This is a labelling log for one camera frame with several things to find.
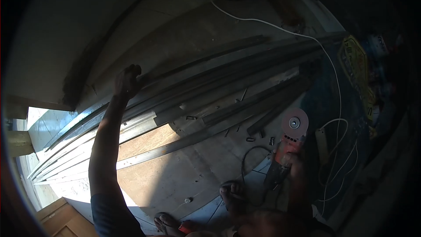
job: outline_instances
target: red angle grinder body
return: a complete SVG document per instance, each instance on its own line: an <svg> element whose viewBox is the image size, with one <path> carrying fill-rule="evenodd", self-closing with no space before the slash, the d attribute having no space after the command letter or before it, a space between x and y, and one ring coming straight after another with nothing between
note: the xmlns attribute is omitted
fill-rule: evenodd
<svg viewBox="0 0 421 237"><path fill-rule="evenodd" d="M264 181L265 188L270 190L274 190L289 174L291 165L284 156L286 153L300 152L306 139L309 119L302 109L292 108L285 112L281 126L282 138Z"/></svg>

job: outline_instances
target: flip-flop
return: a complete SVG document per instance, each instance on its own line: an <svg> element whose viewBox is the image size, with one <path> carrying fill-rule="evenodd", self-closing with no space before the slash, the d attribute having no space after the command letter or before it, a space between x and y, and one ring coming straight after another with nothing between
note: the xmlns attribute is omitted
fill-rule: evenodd
<svg viewBox="0 0 421 237"><path fill-rule="evenodd" d="M172 217L170 214L166 213L166 212L158 212L157 214L155 214L154 219L160 219L160 216L166 216L167 218L170 218L172 221L176 222L178 225L177 226L171 226L171 225L167 225L164 222L162 222L161 228L162 228L162 232L165 235L168 235L168 231L167 231L167 227L173 228L173 229L178 229L181 225L181 223L179 223L176 219L174 219L174 217Z"/></svg>
<svg viewBox="0 0 421 237"><path fill-rule="evenodd" d="M241 202L247 203L247 199L244 196L240 196L238 194L234 194L234 193L231 192L231 185L234 184L234 183L240 183L240 182L235 181L235 180L230 180L230 181L222 183L219 188L226 188L229 192L229 196L231 196L233 198L236 198L237 200L239 200ZM226 202L224 202L224 203L225 203L225 208L228 210L229 206L231 206L231 204L232 204L232 200L228 201L228 203L226 203Z"/></svg>

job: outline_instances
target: wooden door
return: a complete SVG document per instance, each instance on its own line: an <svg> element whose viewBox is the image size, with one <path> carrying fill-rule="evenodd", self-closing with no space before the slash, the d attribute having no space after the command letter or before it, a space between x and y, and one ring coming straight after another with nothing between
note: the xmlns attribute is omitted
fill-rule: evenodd
<svg viewBox="0 0 421 237"><path fill-rule="evenodd" d="M65 198L38 211L35 217L53 237L97 237L93 224L78 213Z"/></svg>

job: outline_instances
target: white cable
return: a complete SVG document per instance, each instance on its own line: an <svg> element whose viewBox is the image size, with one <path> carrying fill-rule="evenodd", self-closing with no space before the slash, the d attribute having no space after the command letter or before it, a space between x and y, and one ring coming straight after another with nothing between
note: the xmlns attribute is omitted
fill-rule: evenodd
<svg viewBox="0 0 421 237"><path fill-rule="evenodd" d="M323 47L323 45L322 45L322 44L321 44L321 43L320 43L320 42L319 42L316 38L313 38L313 37L311 37L311 36L307 36L307 35L303 35L303 34L299 34L299 33L295 33L295 32L292 32L292 31L288 31L288 30L283 29L283 28L281 28L281 27L278 27L278 26L276 26L276 25L274 25L274 24L272 24L272 23L269 23L269 22L267 22L267 21L260 20L260 19L257 19L257 18L239 18L239 17L236 17L236 16L231 15L230 13L228 13L228 12L226 12L226 11L222 10L221 8L219 8L217 5L215 5L215 3L214 3L212 0L209 0L209 1L210 1L210 2L213 4L213 6L214 6L214 7L216 7L219 11L221 11L222 13L225 13L226 15L230 16L231 18L235 18L235 19L238 19L238 20L244 20L244 21L258 21L258 22L261 22L261 23L267 24L267 25L269 25L269 26L272 26L272 27L274 27L274 28L277 28L277 29L279 29L279 30L282 30L282 31L284 31L284 32L286 32L286 33L289 33L289 34L292 34L292 35L296 35L296 36L300 36L300 37L304 37L304 38L308 38L308 39L312 39L312 40L316 41L316 42L320 45L320 47L322 48L322 50L324 51L324 53L326 54L326 56L328 56L329 61L330 61L330 63L332 64L332 67L334 68L335 77L336 77L336 83L337 83L337 85L338 85L338 93L339 93L339 118L341 117L341 115L342 115L342 98L341 98L341 89L340 89L340 87L339 87L338 74L336 73L336 68L335 68L334 62L333 62L333 61L332 61L332 59L330 58L330 56L329 56L328 52L325 50L325 48ZM336 132L336 141L338 141L338 132L339 132L339 123L338 123L338 130L337 130L337 132Z"/></svg>
<svg viewBox="0 0 421 237"><path fill-rule="evenodd" d="M303 34L299 34L299 33L295 33L295 32L292 32L292 31L288 31L288 30L283 29L283 28L281 28L281 27L279 27L279 26L276 26L276 25L274 25L274 24L272 24L272 23L269 23L269 22L267 22L267 21L260 20L260 19L257 19L257 18L239 18L239 17L236 17L236 16L234 16L234 15L232 15L232 14L230 14L230 13L228 13L228 12L224 11L224 10L222 10L221 8L219 8L217 5L215 5L215 3L214 3L212 0L209 0L209 1L210 1L210 2L213 4L213 6L214 6L214 7L216 7L219 11L221 11L222 13L224 13L224 14L226 14L226 15L230 16L231 18L235 18L235 19L237 19L237 20L244 20L244 21L257 21L257 22L261 22L261 23L267 24L267 25L269 25L269 26L272 26L272 27L274 27L274 28L276 28L276 29L282 30L282 31L284 31L284 32L286 32L286 33L289 33L289 34L292 34L292 35L296 35L296 36L300 36L300 37L304 37L304 38L308 38L308 39L312 39L312 40L316 41L316 42L320 45L320 47L322 48L322 50L323 50L323 52L326 54L326 56L328 56L329 61L330 61L331 65L332 65L332 67L333 67L333 69L334 69L334 72L335 72L335 78L336 78L336 83L337 83L337 85L338 85L338 93L339 93L339 118L334 119L334 120L332 120L332 121L329 121L329 122L328 122L328 123L326 123L324 126L326 126L327 124L329 124L329 123L331 123L331 122L333 122L333 121L337 121L338 119L342 119L342 118L341 118L341 115L342 115L342 97L341 97L341 88L339 87L338 74L336 73L336 68L335 68L335 65L334 65L334 63L333 63L332 59L330 58L329 54L327 53L327 51L325 50L325 48L323 47L323 45L322 45L322 44L321 44L321 43L320 43L320 42L319 42L316 38L311 37L311 36L307 36L307 35L303 35ZM334 150L336 149L336 147L339 145L340 141L342 141L342 139L344 138L344 136L345 136L345 134L346 134L346 131L348 130L348 122L347 122L345 119L343 119L343 120L346 122L346 130L345 130L345 133L344 133L344 135L342 136L342 138L338 141L338 138L339 138L339 124L340 124L340 121L338 121L338 128L337 128L337 130L336 130L336 145L335 145L334 149L331 151L331 153L333 153L333 151L334 151Z"/></svg>
<svg viewBox="0 0 421 237"><path fill-rule="evenodd" d="M346 132L348 132L348 121L346 119L344 119L344 118L335 118L335 119L332 119L329 122L327 122L326 124L324 124L320 129L324 128L326 125L328 125L328 124L330 124L330 123L332 123L334 121L338 121L338 122L344 121L346 123L346 128L345 128L344 134L342 135L342 137L340 138L339 141L338 141L338 137L336 137L336 145L334 146L334 149L332 149L330 151L329 156L333 154L333 152L336 150L336 148L338 147L338 145L340 144L340 142L344 139Z"/></svg>
<svg viewBox="0 0 421 237"><path fill-rule="evenodd" d="M338 192L334 195L334 196L332 196L332 197L330 197L330 198L328 198L328 199L326 199L326 189L327 189L327 187L328 187L328 184L329 183L331 183L332 181L334 181L334 179L336 178L336 176L338 175L338 173L339 173L339 171L345 166L345 163L348 161L348 159L350 158L350 156L351 156L351 154L352 154L352 152L354 151L354 148L355 148L355 150L357 151L357 158L355 159L355 164L354 164L354 166L350 169L350 171L348 171L347 173L345 173L345 175L344 175L344 178L342 179L342 183L341 183L341 187L339 188L339 190L338 190ZM326 182L326 186L325 186L325 193L324 193L324 199L318 199L318 201L320 201L320 202L323 202L323 210L322 210L322 214L321 214L321 216L323 216L323 213L325 212L325 202L326 201L328 201L328 200L331 200L331 199L333 199L334 197L336 197L338 194L339 194L339 192L341 191L341 189L342 189L342 186L343 186L343 184L344 184L344 181L345 181L345 176L346 175L348 175L351 171L353 171L354 170L354 168L356 167L356 165L357 165L357 162L358 162L358 148L357 148L357 140L355 140L355 144L354 144L354 146L352 147L352 150L351 150L351 152L350 152L350 154L348 155L348 157L346 158L346 160L345 160L345 162L343 163L343 165L340 167L340 169L336 172L336 174L335 174L335 176L332 178L332 180L328 183L328 181Z"/></svg>

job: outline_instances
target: forearm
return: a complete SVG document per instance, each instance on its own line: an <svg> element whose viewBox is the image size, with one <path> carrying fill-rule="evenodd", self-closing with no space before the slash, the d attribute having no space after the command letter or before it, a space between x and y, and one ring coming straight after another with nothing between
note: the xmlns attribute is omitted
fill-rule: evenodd
<svg viewBox="0 0 421 237"><path fill-rule="evenodd" d="M307 185L308 182L305 177L293 178L290 183L288 212L302 219L311 219L313 215Z"/></svg>
<svg viewBox="0 0 421 237"><path fill-rule="evenodd" d="M90 183L103 184L117 179L115 165L118 157L120 125L127 99L113 96L99 124L89 161Z"/></svg>

